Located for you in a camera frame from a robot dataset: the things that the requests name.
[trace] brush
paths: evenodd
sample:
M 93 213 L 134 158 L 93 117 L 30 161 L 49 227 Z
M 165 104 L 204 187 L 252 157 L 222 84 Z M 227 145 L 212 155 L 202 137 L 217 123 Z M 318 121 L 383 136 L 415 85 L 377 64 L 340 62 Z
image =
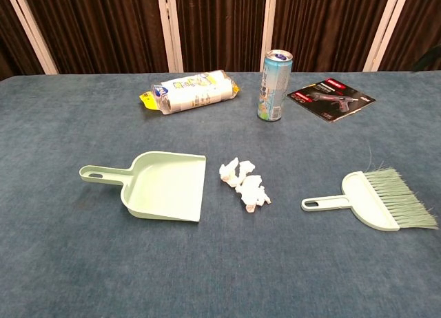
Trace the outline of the brush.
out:
M 381 231 L 409 227 L 438 229 L 435 217 L 425 209 L 395 169 L 350 173 L 342 181 L 342 192 L 344 195 L 304 199 L 302 209 L 351 208 L 359 220 Z

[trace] manual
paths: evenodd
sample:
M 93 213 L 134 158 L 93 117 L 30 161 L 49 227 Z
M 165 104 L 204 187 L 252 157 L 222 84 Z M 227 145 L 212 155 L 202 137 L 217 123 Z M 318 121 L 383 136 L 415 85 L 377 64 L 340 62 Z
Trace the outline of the manual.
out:
M 356 113 L 375 101 L 333 78 L 306 86 L 287 96 L 328 122 Z

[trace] glue gun image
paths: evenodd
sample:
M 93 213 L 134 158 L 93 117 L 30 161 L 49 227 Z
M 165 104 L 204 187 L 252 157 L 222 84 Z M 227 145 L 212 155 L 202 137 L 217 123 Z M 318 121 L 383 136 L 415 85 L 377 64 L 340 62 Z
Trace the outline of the glue gun image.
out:
M 327 94 L 311 94 L 310 96 L 314 101 L 327 100 L 333 101 L 333 103 L 338 103 L 342 113 L 349 111 L 348 103 L 358 101 L 358 99 L 351 98 L 350 96 L 330 96 Z

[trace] brush handle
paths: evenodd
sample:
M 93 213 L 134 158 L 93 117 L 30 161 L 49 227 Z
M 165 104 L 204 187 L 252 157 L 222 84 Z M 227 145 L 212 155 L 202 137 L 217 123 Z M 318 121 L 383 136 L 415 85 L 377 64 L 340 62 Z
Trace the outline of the brush handle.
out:
M 351 208 L 349 198 L 345 195 L 308 198 L 302 201 L 302 209 L 305 211 L 335 210 L 345 208 Z

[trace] brown curtain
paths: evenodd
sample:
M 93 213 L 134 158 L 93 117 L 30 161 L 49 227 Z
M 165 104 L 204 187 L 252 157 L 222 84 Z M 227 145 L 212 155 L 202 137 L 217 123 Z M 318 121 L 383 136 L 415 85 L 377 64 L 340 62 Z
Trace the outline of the brown curtain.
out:
M 176 0 L 186 72 L 260 67 L 265 0 Z
M 441 44 L 441 0 L 406 0 L 379 70 L 407 71 Z M 426 70 L 441 70 L 441 59 Z
M 294 72 L 362 71 L 387 0 L 277 0 L 273 48 Z
M 28 0 L 60 73 L 168 72 L 158 0 Z
M 0 0 L 0 81 L 15 75 L 43 74 L 10 0 Z

